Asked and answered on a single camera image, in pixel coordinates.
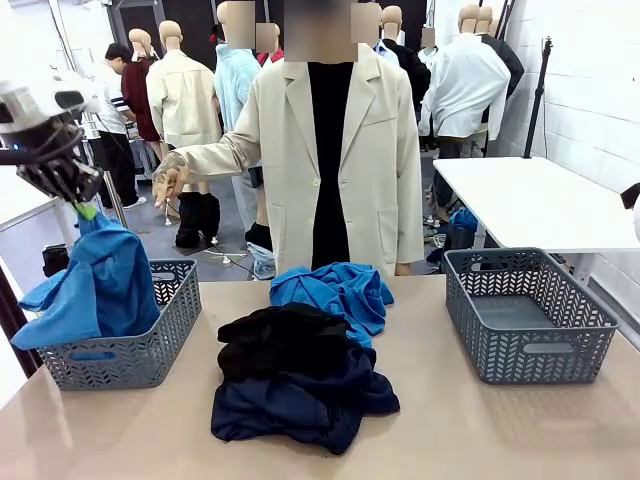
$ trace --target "jacket lapel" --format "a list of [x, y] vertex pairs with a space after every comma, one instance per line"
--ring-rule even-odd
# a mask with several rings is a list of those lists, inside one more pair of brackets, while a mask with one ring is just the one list
[[309, 157], [313, 163], [316, 175], [320, 176], [318, 168], [318, 147], [316, 146], [316, 128], [313, 122], [313, 103], [311, 101], [311, 84], [309, 69], [304, 62], [285, 62], [284, 76], [291, 81], [285, 89], [285, 94], [298, 128], [307, 146]]
[[361, 44], [358, 48], [358, 62], [353, 64], [347, 111], [344, 117], [344, 132], [342, 134], [342, 155], [340, 167], [347, 158], [349, 148], [362, 125], [362, 121], [369, 111], [369, 107], [375, 99], [375, 91], [369, 84], [374, 78], [380, 76], [376, 53], [368, 46]]

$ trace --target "white sneaker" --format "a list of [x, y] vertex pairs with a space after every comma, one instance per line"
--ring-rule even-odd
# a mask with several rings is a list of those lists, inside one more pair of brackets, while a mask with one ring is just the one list
[[128, 210], [130, 208], [133, 207], [137, 207], [138, 205], [144, 205], [145, 203], [147, 203], [147, 199], [145, 197], [138, 197], [138, 201], [136, 203], [134, 203], [133, 205], [128, 205], [126, 207], [122, 207], [125, 210]]

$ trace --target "human hand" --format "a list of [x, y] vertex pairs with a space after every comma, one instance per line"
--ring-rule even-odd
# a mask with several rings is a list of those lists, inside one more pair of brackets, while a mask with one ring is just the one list
[[187, 161], [182, 155], [176, 152], [169, 152], [151, 177], [156, 207], [161, 207], [166, 200], [180, 195], [188, 178], [189, 167], [187, 166]]
[[396, 277], [411, 276], [411, 265], [408, 263], [396, 263]]

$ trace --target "blue cloth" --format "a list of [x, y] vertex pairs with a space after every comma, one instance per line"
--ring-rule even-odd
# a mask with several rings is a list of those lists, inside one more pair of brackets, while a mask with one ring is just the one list
[[468, 208], [461, 208], [451, 216], [451, 225], [475, 233], [478, 230], [478, 219]]
[[229, 48], [227, 44], [218, 45], [216, 54], [216, 95], [220, 99], [225, 129], [230, 132], [249, 99], [249, 90], [253, 79], [260, 73], [260, 64], [251, 50]]
[[343, 368], [319, 379], [281, 372], [267, 380], [225, 382], [214, 397], [211, 433], [227, 442], [288, 435], [340, 455], [363, 415], [400, 410], [389, 380], [373, 371], [375, 362], [375, 351], [353, 347]]
[[314, 272], [299, 267], [271, 283], [271, 304], [306, 303], [345, 319], [347, 336], [363, 347], [384, 330], [385, 305], [393, 303], [391, 291], [370, 265], [334, 263]]
[[160, 312], [140, 239], [101, 213], [78, 218], [81, 237], [69, 268], [28, 293], [20, 306], [41, 312], [11, 339], [21, 350], [147, 332]]
[[396, 55], [395, 52], [389, 50], [387, 48], [387, 46], [382, 41], [376, 43], [373, 46], [373, 51], [376, 52], [381, 57], [386, 58], [387, 60], [389, 60], [394, 65], [396, 65], [398, 67], [400, 66], [400, 61], [398, 60], [398, 55]]

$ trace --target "cream jacket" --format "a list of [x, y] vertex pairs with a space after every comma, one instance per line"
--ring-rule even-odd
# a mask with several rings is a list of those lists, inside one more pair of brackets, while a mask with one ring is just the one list
[[[358, 53], [338, 182], [351, 261], [392, 276], [396, 263], [424, 256], [416, 116], [407, 74], [366, 45]], [[262, 158], [278, 273], [311, 267], [322, 179], [306, 63], [265, 68], [254, 80], [235, 131], [220, 143], [177, 153], [188, 162], [189, 182], [237, 175]]]
[[151, 65], [147, 75], [151, 118], [165, 143], [187, 147], [220, 140], [213, 78], [211, 70], [180, 50], [170, 50]]

